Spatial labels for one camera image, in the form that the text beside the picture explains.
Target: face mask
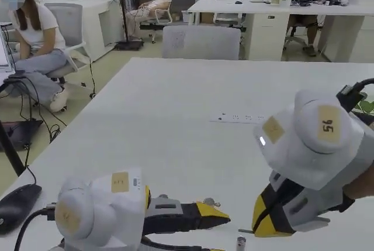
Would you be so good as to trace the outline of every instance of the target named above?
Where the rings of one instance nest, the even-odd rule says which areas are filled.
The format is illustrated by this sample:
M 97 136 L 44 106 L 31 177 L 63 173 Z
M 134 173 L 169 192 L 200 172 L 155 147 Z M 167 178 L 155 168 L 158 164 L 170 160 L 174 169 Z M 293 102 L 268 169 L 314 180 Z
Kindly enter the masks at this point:
M 20 9 L 25 3 L 25 0 L 1 0 L 3 4 L 6 4 L 9 10 L 15 11 Z

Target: long hair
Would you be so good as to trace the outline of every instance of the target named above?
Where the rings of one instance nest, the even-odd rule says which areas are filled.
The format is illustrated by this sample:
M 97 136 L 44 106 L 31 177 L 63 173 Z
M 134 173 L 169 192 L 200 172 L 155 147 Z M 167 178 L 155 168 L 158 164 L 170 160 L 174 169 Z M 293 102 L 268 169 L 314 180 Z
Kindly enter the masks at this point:
M 34 30 L 41 30 L 39 11 L 37 10 L 37 5 L 36 5 L 35 0 L 25 0 L 25 6 L 27 7 L 27 11 L 29 13 L 31 26 L 33 27 Z M 22 11 L 22 9 L 19 8 L 16 11 L 16 15 L 18 18 L 20 30 L 26 30 L 27 21 L 26 21 L 25 13 Z

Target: led light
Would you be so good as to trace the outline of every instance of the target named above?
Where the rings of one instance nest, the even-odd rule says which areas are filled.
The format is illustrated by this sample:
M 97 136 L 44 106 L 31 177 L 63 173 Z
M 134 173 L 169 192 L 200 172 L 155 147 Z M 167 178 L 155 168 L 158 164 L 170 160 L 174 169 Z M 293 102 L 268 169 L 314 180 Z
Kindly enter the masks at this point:
M 265 142 L 264 137 L 260 137 L 260 138 L 259 138 L 259 141 L 261 142 L 261 145 L 263 145 L 263 146 L 266 145 L 266 142 Z

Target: green plant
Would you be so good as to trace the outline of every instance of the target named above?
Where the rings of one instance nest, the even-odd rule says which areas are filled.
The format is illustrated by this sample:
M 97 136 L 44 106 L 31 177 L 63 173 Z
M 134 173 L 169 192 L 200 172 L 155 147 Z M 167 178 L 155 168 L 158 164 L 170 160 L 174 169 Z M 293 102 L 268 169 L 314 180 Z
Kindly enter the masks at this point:
M 364 96 L 364 99 L 357 104 L 355 109 L 365 114 L 372 114 L 374 111 L 374 102 L 369 102 L 367 100 L 368 95 L 366 93 L 362 92 L 361 94 Z

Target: black stand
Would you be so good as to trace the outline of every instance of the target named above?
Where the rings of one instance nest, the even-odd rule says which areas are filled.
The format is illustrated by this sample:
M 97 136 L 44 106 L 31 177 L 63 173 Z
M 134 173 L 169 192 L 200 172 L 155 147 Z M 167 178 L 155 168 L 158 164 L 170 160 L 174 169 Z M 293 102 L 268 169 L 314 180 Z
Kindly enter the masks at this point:
M 126 11 L 125 11 L 125 2 L 124 0 L 119 0 L 122 8 L 122 17 L 123 17 L 123 24 L 124 24 L 124 34 L 126 36 L 126 40 L 123 42 L 117 42 L 115 45 L 116 50 L 122 51 L 138 51 L 143 46 L 142 41 L 135 41 L 132 42 L 129 39 L 129 32 L 127 31 L 127 23 L 126 23 Z
M 0 86 L 0 93 L 5 90 L 5 88 L 9 85 L 9 83 L 5 82 L 2 86 Z M 25 166 L 23 165 L 21 158 L 19 157 L 16 149 L 14 148 L 11 140 L 9 139 L 6 130 L 4 129 L 1 121 L 0 121 L 0 144 L 4 149 L 4 152 L 11 163 L 14 171 L 16 171 L 17 176 L 21 176 L 21 174 L 25 171 Z

